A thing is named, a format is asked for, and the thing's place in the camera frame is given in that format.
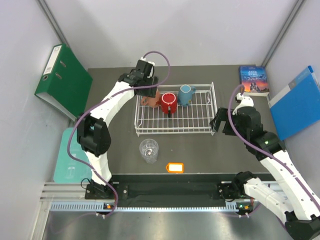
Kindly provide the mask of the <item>red ceramic mug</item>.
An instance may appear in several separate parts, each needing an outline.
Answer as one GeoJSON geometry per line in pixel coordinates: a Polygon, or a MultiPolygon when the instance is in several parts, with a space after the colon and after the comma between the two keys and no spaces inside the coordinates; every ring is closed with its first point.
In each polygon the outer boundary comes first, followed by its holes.
{"type": "Polygon", "coordinates": [[[173,116],[178,107],[177,96],[172,92],[166,92],[161,96],[160,107],[169,118],[173,116]]]}

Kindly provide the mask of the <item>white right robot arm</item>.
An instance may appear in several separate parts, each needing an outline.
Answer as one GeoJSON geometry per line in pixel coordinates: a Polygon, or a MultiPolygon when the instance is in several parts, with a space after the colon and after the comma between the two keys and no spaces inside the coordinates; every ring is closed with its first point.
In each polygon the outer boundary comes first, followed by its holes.
{"type": "Polygon", "coordinates": [[[253,198],[272,212],[294,240],[313,240],[320,235],[320,198],[312,191],[294,166],[284,143],[278,136],[264,130],[261,115],[251,97],[233,94],[236,108],[220,107],[210,122],[217,132],[222,122],[223,134],[237,136],[246,149],[272,175],[283,194],[277,193],[250,171],[239,172],[222,192],[225,200],[253,198]]]}

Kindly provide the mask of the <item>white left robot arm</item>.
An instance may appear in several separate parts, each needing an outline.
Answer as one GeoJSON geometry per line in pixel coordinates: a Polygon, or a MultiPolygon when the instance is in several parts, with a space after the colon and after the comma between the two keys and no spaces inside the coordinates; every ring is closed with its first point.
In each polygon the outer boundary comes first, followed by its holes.
{"type": "Polygon", "coordinates": [[[107,151],[111,146],[108,126],[119,110],[134,96],[154,97],[157,88],[134,89],[156,85],[155,63],[141,58],[135,68],[122,74],[113,89],[104,97],[107,102],[90,111],[77,127],[77,142],[84,150],[89,163],[107,182],[112,174],[108,166],[107,151]]]}

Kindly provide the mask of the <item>clear faceted plastic cup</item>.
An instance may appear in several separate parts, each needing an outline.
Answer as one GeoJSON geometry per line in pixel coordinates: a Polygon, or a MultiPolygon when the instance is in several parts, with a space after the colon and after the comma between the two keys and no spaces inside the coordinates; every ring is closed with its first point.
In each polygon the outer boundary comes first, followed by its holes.
{"type": "Polygon", "coordinates": [[[154,139],[145,139],[139,145],[139,151],[148,164],[154,164],[158,159],[159,145],[154,139]]]}

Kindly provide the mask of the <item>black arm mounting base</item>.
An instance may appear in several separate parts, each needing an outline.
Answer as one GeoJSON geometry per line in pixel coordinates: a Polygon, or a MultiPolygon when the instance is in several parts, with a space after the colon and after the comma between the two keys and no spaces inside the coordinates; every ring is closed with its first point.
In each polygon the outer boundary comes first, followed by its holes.
{"type": "Polygon", "coordinates": [[[119,208],[223,207],[226,200],[247,198],[239,180],[239,173],[115,174],[110,186],[90,181],[85,199],[117,199],[119,208]]]}

